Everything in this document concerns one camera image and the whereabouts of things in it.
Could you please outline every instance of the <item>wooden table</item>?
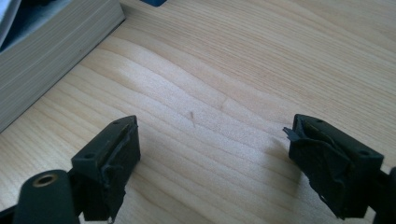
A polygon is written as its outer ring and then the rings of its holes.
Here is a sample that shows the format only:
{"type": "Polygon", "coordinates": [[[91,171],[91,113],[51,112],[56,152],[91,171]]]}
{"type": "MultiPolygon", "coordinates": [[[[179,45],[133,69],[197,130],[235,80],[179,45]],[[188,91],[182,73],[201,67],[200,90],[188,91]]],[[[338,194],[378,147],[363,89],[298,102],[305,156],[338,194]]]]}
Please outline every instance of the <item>wooden table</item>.
{"type": "Polygon", "coordinates": [[[116,223],[342,222],[288,158],[296,113],[396,165],[395,1],[121,2],[127,20],[0,134],[0,209],[127,115],[142,160],[116,223]]]}

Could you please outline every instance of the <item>book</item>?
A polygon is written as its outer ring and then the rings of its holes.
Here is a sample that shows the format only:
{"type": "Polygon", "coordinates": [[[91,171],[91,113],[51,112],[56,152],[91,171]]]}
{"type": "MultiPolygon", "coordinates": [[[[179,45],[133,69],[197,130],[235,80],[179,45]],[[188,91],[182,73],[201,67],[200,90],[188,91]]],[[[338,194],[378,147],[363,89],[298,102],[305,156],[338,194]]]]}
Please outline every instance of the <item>book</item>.
{"type": "Polygon", "coordinates": [[[118,0],[20,2],[0,8],[0,132],[125,20],[118,0]]]}

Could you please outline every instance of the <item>black plastic housing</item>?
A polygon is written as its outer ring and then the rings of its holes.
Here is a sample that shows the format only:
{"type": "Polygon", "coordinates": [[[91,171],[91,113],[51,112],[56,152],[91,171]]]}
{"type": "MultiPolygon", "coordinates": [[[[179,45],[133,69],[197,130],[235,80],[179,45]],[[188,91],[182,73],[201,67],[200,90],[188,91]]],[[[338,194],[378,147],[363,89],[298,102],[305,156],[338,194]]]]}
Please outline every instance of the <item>black plastic housing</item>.
{"type": "Polygon", "coordinates": [[[80,184],[74,190],[80,198],[76,207],[85,220],[115,219],[139,160],[136,116],[113,121],[72,158],[71,182],[80,184]]]}
{"type": "Polygon", "coordinates": [[[289,157],[320,199],[340,218],[364,217],[384,156],[321,119],[295,115],[284,131],[289,157]]]}
{"type": "Polygon", "coordinates": [[[67,172],[52,170],[28,179],[21,188],[12,223],[79,223],[67,172]]]}

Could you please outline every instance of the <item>scratch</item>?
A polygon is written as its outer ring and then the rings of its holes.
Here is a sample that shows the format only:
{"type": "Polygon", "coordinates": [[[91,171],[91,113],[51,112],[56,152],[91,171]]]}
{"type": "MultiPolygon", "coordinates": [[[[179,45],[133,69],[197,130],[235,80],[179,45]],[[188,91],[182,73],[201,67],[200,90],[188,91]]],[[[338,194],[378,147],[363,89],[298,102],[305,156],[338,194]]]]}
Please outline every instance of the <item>scratch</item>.
{"type": "Polygon", "coordinates": [[[220,110],[221,112],[223,112],[224,106],[226,105],[227,101],[228,101],[228,97],[225,97],[224,100],[223,100],[223,102],[222,102],[221,105],[220,105],[220,108],[219,108],[219,110],[220,110]]]}
{"type": "Polygon", "coordinates": [[[194,122],[194,112],[190,111],[190,119],[192,122],[192,126],[195,128],[195,122],[194,122]]]}

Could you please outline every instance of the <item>black object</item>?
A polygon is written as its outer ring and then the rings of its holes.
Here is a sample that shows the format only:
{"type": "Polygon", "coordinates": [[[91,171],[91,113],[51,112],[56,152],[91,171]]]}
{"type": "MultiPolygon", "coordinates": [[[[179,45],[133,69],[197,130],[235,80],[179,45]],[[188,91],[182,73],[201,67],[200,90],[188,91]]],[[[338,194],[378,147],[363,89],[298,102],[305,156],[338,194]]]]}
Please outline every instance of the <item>black object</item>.
{"type": "Polygon", "coordinates": [[[396,223],[396,169],[380,168],[384,156],[327,122],[295,115],[289,157],[337,217],[364,217],[376,211],[375,223],[396,223]]]}
{"type": "Polygon", "coordinates": [[[46,6],[56,0],[21,0],[21,7],[46,6]]]}
{"type": "Polygon", "coordinates": [[[143,2],[150,4],[154,7],[159,7],[160,5],[162,5],[164,2],[166,2],[166,0],[142,0],[143,2]]]}
{"type": "Polygon", "coordinates": [[[107,125],[72,159],[73,168],[28,179],[18,204],[0,213],[0,223],[79,223],[114,221],[125,185],[140,160],[136,116],[107,125]]]}

